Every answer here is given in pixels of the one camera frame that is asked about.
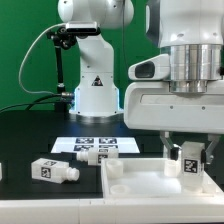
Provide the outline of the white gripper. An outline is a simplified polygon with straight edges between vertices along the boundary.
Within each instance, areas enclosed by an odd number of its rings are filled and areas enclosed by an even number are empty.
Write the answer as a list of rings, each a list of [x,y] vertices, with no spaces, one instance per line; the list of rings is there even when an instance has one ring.
[[[163,157],[176,161],[178,148],[170,138],[173,132],[208,133],[206,163],[224,134],[224,80],[210,82],[205,93],[173,94],[166,82],[134,82],[124,100],[124,122],[130,129],[158,130]]]

